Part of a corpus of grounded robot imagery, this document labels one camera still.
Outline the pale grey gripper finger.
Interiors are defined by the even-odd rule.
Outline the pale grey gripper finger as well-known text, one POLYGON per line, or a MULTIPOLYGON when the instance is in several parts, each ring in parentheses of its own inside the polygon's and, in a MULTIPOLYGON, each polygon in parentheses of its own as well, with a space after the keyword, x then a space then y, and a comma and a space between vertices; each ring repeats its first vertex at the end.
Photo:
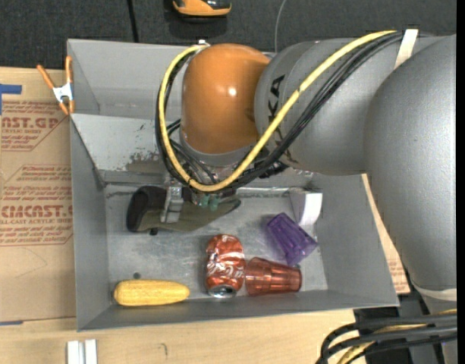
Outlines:
POLYGON ((160 213, 161 223, 177 223, 184 205, 182 187, 170 186, 166 190, 165 202, 160 213))

